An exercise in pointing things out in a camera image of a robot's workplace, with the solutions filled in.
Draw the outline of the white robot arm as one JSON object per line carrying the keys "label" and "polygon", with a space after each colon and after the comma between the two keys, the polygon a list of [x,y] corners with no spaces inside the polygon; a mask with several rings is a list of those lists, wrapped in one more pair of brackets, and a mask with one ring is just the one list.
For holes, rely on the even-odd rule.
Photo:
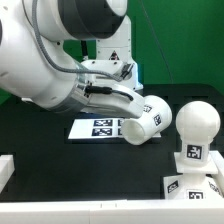
{"label": "white robot arm", "polygon": [[128,0],[0,0],[0,89],[58,114],[138,118]]}

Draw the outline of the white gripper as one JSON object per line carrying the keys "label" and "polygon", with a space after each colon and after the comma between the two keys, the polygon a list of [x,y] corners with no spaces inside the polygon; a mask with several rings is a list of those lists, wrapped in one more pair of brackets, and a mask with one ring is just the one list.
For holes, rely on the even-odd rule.
{"label": "white gripper", "polygon": [[142,86],[133,60],[87,60],[82,65],[95,72],[85,87],[88,103],[82,112],[125,118],[142,115],[144,99],[138,93]]}

